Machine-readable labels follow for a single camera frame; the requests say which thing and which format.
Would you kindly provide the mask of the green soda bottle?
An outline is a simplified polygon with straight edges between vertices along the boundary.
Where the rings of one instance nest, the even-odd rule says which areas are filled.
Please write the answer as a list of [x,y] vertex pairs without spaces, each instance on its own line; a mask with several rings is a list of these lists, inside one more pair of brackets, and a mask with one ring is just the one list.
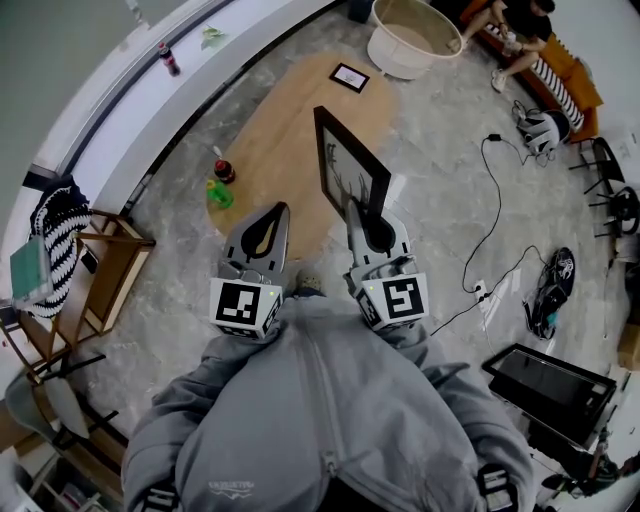
[[206,194],[207,198],[221,209],[227,209],[233,205],[234,196],[232,192],[220,180],[208,180],[206,183]]

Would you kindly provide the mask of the navy white striped blanket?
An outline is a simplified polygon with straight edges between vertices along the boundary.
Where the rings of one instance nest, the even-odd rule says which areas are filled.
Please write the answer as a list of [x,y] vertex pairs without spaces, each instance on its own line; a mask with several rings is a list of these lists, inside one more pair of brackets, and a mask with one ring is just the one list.
[[91,220],[89,201],[71,175],[49,183],[30,216],[30,237],[43,238],[49,255],[53,293],[29,307],[42,318],[53,318],[63,308],[78,260],[76,234]]

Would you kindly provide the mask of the wooden shelf rack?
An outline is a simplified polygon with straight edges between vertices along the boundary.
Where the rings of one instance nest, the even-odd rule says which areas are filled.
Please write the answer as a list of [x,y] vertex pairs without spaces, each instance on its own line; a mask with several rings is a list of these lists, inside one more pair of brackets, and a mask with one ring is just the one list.
[[[13,350],[28,373],[52,364],[91,338],[110,332],[155,242],[143,237],[118,214],[91,212],[87,228],[76,234],[79,259],[68,297],[49,327],[19,312],[9,327],[0,321],[0,346]],[[80,262],[88,247],[99,260],[90,274]]]

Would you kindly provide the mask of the orange sofa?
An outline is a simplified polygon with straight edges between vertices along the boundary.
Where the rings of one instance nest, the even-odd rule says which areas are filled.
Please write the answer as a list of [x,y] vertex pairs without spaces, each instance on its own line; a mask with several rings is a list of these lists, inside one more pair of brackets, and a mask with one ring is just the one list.
[[[460,15],[460,22],[464,24],[464,29],[467,27],[474,15],[481,9],[487,7],[491,1],[492,0],[471,0],[469,2],[466,9]],[[503,41],[499,35],[499,29],[492,24],[488,24],[484,30],[475,34],[473,37],[475,36],[486,41],[486,43],[490,47],[501,54],[499,67],[496,69],[504,69],[509,67],[511,63],[516,59],[515,55],[505,57],[502,54]],[[603,104],[603,100],[601,99],[595,88],[587,66],[583,63],[582,60],[575,57],[573,58],[575,59],[575,64],[569,72],[569,79],[566,82],[566,87],[572,94],[579,108],[585,114],[586,123],[581,132],[575,134],[571,131],[569,138],[571,142],[579,142],[587,138],[596,137],[598,135],[597,108]],[[517,80],[515,78],[516,75],[508,79],[506,86],[512,81]]]

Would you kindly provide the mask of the grey padded chair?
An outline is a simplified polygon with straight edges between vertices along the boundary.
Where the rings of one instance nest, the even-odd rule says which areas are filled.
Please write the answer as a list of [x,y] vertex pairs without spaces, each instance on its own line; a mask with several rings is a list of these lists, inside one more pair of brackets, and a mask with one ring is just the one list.
[[[96,353],[92,358],[69,364],[69,357],[62,356],[60,366],[52,370],[44,365],[34,374],[24,373],[17,376],[7,387],[5,404],[10,417],[21,427],[25,427],[44,438],[56,448],[65,449],[76,442],[89,441],[94,431],[110,426],[118,411],[111,411],[101,416],[83,396],[77,394],[68,375],[86,366],[102,361],[106,356]],[[49,404],[54,417],[59,422],[55,429],[39,405],[37,391],[44,391],[44,398]]]

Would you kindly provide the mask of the cardboard box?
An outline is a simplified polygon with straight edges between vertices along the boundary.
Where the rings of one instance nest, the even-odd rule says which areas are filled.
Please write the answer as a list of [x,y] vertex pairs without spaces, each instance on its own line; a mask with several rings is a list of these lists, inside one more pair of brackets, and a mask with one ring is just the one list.
[[640,324],[627,322],[618,344],[618,364],[629,371],[640,371]]

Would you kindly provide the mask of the green book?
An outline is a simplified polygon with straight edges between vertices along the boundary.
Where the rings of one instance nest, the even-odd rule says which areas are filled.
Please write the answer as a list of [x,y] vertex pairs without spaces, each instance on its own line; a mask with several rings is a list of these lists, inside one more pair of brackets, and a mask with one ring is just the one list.
[[12,302],[26,309],[53,293],[51,264],[42,236],[35,236],[10,257]]

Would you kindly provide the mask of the black metal chair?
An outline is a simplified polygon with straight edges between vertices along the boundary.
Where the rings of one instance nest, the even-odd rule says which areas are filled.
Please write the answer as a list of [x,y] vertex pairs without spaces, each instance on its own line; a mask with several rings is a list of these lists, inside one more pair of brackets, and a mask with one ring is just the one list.
[[624,186],[612,195],[600,194],[600,197],[602,201],[590,203],[589,206],[606,206],[609,220],[603,224],[607,231],[596,234],[595,237],[620,238],[635,234],[640,227],[640,198],[636,191]]
[[587,177],[594,181],[583,192],[589,195],[594,192],[611,195],[625,185],[625,178],[618,159],[609,143],[603,137],[592,137],[579,142],[572,142],[577,147],[579,163],[570,170],[584,170]]

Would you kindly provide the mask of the black bag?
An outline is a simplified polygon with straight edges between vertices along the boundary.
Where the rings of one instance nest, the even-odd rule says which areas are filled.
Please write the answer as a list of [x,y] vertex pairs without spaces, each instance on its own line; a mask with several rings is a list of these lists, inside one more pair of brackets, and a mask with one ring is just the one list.
[[575,274],[572,251],[557,249],[544,265],[536,288],[523,301],[527,329],[539,339],[554,336],[558,312],[571,296]]

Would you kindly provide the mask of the black flat screen monitor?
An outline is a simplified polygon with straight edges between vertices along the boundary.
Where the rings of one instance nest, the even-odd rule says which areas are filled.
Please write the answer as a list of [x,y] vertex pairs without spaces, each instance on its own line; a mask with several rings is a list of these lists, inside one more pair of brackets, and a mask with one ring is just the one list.
[[615,380],[513,344],[482,364],[490,390],[529,419],[587,448],[604,424]]

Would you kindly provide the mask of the deer picture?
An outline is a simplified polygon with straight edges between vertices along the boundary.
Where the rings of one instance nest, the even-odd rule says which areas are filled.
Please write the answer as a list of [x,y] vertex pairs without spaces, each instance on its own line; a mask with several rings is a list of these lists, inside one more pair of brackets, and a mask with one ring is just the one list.
[[365,226],[380,225],[391,173],[326,107],[313,117],[324,196],[343,220],[353,200]]

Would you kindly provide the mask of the grey harness buckle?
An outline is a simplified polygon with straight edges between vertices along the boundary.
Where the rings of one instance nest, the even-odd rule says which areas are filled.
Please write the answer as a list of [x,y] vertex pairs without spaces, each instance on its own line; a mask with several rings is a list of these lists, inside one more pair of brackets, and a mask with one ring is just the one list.
[[517,512],[518,501],[515,486],[507,471],[498,464],[487,464],[477,476],[481,496],[487,512]]
[[180,512],[180,499],[170,482],[162,482],[146,490],[140,512]]

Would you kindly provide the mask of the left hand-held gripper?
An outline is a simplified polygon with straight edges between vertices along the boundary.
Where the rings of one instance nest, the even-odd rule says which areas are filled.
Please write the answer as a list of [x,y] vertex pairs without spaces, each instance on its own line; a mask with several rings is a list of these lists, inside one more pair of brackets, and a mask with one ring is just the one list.
[[283,287],[264,273],[281,274],[289,244],[285,202],[261,207],[230,232],[218,276],[210,280],[209,321],[222,333],[265,339],[283,304]]

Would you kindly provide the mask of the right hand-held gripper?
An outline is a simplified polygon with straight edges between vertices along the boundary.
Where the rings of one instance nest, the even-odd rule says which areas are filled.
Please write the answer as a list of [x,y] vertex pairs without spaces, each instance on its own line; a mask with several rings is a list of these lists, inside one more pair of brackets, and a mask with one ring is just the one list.
[[389,209],[377,217],[366,215],[351,198],[346,225],[353,268],[344,278],[368,326],[389,331],[425,317],[429,313],[426,274],[419,272],[415,256],[409,254],[405,224]]

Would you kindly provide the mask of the person's grey hoodie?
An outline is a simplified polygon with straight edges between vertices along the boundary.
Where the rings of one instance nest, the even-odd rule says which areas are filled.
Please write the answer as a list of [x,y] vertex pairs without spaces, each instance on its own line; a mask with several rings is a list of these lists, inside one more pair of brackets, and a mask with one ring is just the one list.
[[503,406],[461,423],[388,333],[347,302],[287,299],[273,342],[198,425],[143,416],[122,466],[125,512],[162,482],[180,512],[487,512],[487,464],[509,474],[517,512],[533,512],[528,446]]

